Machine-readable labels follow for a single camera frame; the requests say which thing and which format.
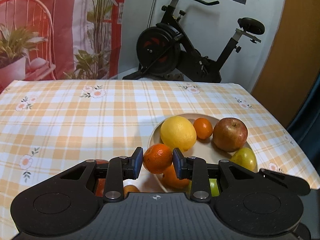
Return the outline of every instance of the white plate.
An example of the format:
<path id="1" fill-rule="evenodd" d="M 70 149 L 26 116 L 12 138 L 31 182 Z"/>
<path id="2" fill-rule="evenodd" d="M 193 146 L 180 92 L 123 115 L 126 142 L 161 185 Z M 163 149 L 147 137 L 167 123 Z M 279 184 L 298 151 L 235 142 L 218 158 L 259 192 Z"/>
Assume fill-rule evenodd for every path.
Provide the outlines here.
<path id="1" fill-rule="evenodd" d="M 210 121 L 210 123 L 212 124 L 212 127 L 214 127 L 216 125 L 216 123 L 219 121 L 217 118 L 214 118 L 212 116 L 208 116 L 205 114 L 185 113 L 185 114 L 178 114 L 178 115 L 187 118 L 192 124 L 198 118 L 201 118 L 201 117 L 206 118 Z M 162 143 L 162 140 L 160 138 L 160 127 L 163 122 L 158 124 L 157 127 L 153 130 L 153 132 L 149 138 L 148 147 L 150 147 L 154 144 L 157 144 L 157 143 Z M 189 149 L 188 151 L 184 152 L 183 155 L 185 157 L 196 156 L 199 158 L 203 158 L 207 163 L 213 163 L 213 164 L 218 164 L 219 160 L 221 160 L 221 159 L 228 159 L 229 160 L 231 158 L 233 153 L 227 153 L 225 151 L 218 149 L 211 141 L 212 141 L 212 136 L 206 140 L 197 139 L 194 146 L 191 149 Z M 250 147 L 250 145 L 248 144 L 248 142 L 246 142 L 243 147 L 247 147 L 247 148 L 252 149 Z M 183 190 L 178 190 L 178 189 L 170 188 L 170 187 L 163 185 L 161 182 L 162 174 L 155 174 L 155 177 L 156 177 L 157 182 L 159 183 L 160 187 L 164 190 L 164 192 L 183 191 Z"/>

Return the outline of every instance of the beige plate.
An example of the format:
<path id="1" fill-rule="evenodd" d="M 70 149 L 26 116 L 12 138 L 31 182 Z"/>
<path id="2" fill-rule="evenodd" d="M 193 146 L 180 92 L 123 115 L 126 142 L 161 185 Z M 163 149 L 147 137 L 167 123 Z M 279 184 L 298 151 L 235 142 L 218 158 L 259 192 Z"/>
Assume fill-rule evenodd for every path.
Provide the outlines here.
<path id="1" fill-rule="evenodd" d="M 186 114 L 178 114 L 178 115 L 187 118 L 192 124 L 196 119 L 198 119 L 200 117 L 206 118 L 210 121 L 210 123 L 212 124 L 212 127 L 214 127 L 216 125 L 216 123 L 219 121 L 217 118 L 214 118 L 212 116 L 208 116 L 205 114 L 186 113 Z M 163 122 L 158 124 L 157 127 L 153 130 L 152 135 L 149 138 L 148 147 L 150 147 L 154 144 L 157 144 L 157 143 L 162 143 L 161 138 L 160 138 L 160 127 Z M 226 153 L 225 151 L 218 149 L 213 143 L 211 143 L 211 140 L 212 140 L 212 136 L 210 138 L 208 138 L 207 140 L 200 141 L 199 139 L 197 139 L 195 145 L 191 149 L 189 149 L 188 151 L 184 152 L 183 155 L 185 157 L 188 157 L 188 156 L 200 157 L 200 158 L 205 159 L 207 163 L 213 163 L 213 164 L 217 164 L 219 162 L 219 160 L 221 160 L 221 159 L 230 159 L 231 158 L 233 153 Z M 252 149 L 250 147 L 250 145 L 248 144 L 248 142 L 246 142 L 243 147 L 247 147 L 247 148 Z M 175 189 L 169 188 L 167 186 L 164 186 L 161 183 L 162 174 L 155 174 L 155 177 L 157 178 L 157 181 L 158 181 L 160 187 L 165 192 L 181 191 L 181 190 L 175 190 Z"/>

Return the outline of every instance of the chair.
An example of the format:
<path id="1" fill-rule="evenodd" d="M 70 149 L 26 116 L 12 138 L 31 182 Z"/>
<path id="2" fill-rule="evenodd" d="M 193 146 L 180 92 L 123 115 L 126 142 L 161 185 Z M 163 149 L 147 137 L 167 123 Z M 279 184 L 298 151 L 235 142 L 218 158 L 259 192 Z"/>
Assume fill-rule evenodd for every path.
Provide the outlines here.
<path id="1" fill-rule="evenodd" d="M 29 52 L 29 62 L 36 58 L 46 61 L 37 69 L 27 69 L 24 80 L 38 81 L 49 76 L 55 78 L 54 50 L 53 50 L 53 24 L 48 8 L 39 0 L 1 0 L 0 23 L 7 29 L 28 27 L 39 33 L 47 41 L 36 45 L 37 50 Z"/>

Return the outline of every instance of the wooden panel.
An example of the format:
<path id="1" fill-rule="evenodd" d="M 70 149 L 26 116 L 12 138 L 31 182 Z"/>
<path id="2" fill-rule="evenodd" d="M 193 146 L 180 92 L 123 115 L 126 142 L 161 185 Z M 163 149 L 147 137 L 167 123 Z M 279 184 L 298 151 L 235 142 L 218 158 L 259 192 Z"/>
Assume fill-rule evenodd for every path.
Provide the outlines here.
<path id="1" fill-rule="evenodd" d="M 252 95 L 287 127 L 319 69 L 320 0 L 285 0 L 279 30 Z"/>

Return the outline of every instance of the plaid tablecloth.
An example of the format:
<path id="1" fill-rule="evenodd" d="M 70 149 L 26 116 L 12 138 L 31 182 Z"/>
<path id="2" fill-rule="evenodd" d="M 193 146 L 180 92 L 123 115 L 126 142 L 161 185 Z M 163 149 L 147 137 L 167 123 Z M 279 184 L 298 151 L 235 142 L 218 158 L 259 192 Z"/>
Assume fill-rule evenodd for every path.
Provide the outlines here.
<path id="1" fill-rule="evenodd" d="M 259 168 L 301 176 L 312 188 L 320 178 L 297 143 L 241 86 L 162 81 L 15 81 L 0 95 L 0 239 L 17 230 L 13 198 L 86 159 L 111 159 L 147 149 L 165 118 L 197 112 L 241 119 Z M 161 192 L 143 167 L 135 184 Z"/>

